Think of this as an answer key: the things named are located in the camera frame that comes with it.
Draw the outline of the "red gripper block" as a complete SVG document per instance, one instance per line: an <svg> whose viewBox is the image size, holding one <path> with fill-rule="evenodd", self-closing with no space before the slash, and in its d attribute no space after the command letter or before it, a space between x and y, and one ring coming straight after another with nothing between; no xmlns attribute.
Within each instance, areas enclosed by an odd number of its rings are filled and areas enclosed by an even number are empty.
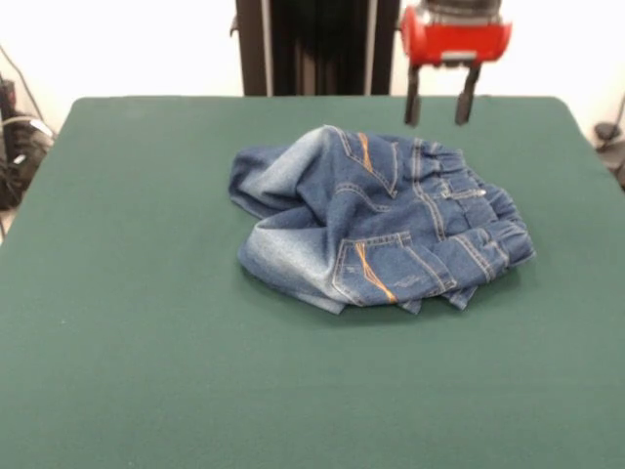
<svg viewBox="0 0 625 469"><path fill-rule="evenodd" d="M404 10L399 30L403 52L411 65L407 76L404 123L416 127L421 112L421 66L496 62L508 48L513 26L500 18L445 18L416 4ZM480 72L480 65L468 68L463 91L457 100L456 125L465 125L470 120Z"/></svg>

